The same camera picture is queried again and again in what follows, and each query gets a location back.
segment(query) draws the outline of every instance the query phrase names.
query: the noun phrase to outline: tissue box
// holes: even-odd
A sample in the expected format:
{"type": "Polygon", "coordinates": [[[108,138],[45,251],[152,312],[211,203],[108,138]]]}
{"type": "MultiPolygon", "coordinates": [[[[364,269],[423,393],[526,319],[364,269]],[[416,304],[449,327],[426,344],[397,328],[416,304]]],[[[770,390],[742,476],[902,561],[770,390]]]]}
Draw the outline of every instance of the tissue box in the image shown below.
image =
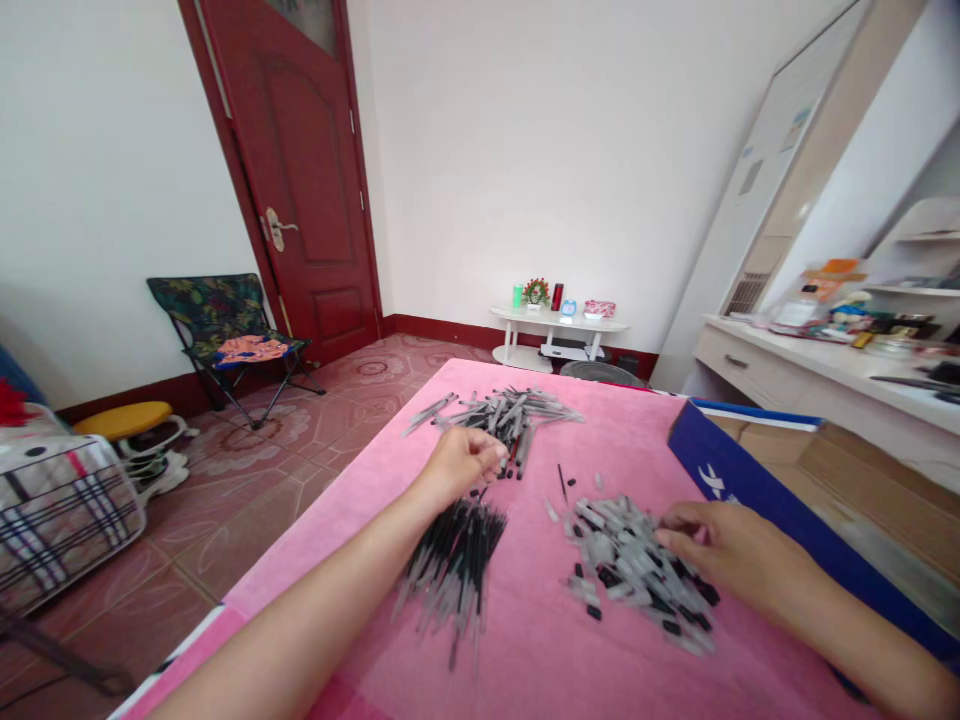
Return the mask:
{"type": "Polygon", "coordinates": [[[616,310],[617,304],[607,302],[606,300],[587,300],[583,306],[584,312],[603,315],[603,317],[613,317],[613,313],[616,312],[616,310]]]}

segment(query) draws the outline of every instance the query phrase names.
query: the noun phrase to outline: wall shelf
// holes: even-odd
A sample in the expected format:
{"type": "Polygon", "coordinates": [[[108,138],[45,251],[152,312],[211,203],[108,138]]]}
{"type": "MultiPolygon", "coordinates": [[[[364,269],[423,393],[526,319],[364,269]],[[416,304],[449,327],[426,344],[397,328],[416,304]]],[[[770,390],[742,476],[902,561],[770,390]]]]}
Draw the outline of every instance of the wall shelf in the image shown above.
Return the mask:
{"type": "Polygon", "coordinates": [[[902,237],[897,242],[955,242],[960,240],[960,232],[919,233],[902,237]]]}
{"type": "Polygon", "coordinates": [[[898,285],[864,285],[864,290],[873,292],[896,293],[898,295],[927,295],[930,297],[960,298],[960,290],[950,288],[911,288],[898,285]]]}

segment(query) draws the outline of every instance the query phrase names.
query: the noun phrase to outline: drawer handle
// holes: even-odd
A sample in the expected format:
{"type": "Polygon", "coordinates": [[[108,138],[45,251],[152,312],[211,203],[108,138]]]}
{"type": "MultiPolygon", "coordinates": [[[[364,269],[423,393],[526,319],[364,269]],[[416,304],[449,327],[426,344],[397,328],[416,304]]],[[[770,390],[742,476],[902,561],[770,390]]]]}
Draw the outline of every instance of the drawer handle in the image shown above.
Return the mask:
{"type": "Polygon", "coordinates": [[[743,360],[737,360],[737,358],[733,357],[733,355],[724,355],[723,359],[734,367],[740,368],[741,370],[746,370],[748,367],[750,367],[750,363],[745,363],[743,360]]]}

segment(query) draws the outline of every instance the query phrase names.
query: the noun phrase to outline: folding chair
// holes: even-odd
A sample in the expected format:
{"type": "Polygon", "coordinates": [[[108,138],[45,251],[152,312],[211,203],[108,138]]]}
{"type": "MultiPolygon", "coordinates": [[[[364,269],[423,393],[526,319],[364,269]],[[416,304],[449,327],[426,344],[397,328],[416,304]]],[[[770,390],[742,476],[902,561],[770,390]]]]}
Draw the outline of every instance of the folding chair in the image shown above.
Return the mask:
{"type": "Polygon", "coordinates": [[[270,327],[267,314],[263,309],[263,290],[260,287],[260,278],[255,274],[246,275],[211,275],[208,277],[186,278],[147,278],[147,285],[154,299],[170,316],[174,329],[183,343],[187,357],[200,378],[214,410],[222,410],[223,401],[218,401],[204,382],[204,373],[213,379],[217,388],[227,399],[243,413],[243,417],[250,423],[253,430],[259,430],[273,410],[280,393],[288,385],[307,390],[317,395],[325,395],[326,390],[320,387],[301,362],[303,350],[310,344],[310,340],[282,335],[270,327]],[[277,340],[287,346],[287,351],[279,358],[256,362],[238,362],[225,364],[219,354],[220,347],[231,338],[244,335],[259,335],[271,340],[277,340]],[[270,405],[259,420],[253,420],[233,396],[240,380],[247,370],[257,364],[265,364],[274,360],[283,362],[286,375],[280,388],[277,390],[270,405]],[[299,369],[307,379],[313,383],[316,390],[291,382],[290,377],[299,369]],[[238,370],[235,379],[230,380],[228,373],[238,370]]]}

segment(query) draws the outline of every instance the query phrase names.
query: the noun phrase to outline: red door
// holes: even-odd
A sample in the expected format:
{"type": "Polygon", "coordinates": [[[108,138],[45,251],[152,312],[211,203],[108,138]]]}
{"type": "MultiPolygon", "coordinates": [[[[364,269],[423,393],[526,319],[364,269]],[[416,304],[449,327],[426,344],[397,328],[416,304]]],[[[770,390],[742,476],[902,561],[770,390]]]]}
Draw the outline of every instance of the red door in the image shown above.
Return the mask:
{"type": "Polygon", "coordinates": [[[313,340],[308,358],[329,362],[378,337],[372,250],[334,3],[281,2],[298,5],[328,9],[327,38],[266,0],[202,0],[291,330],[313,340]]]}

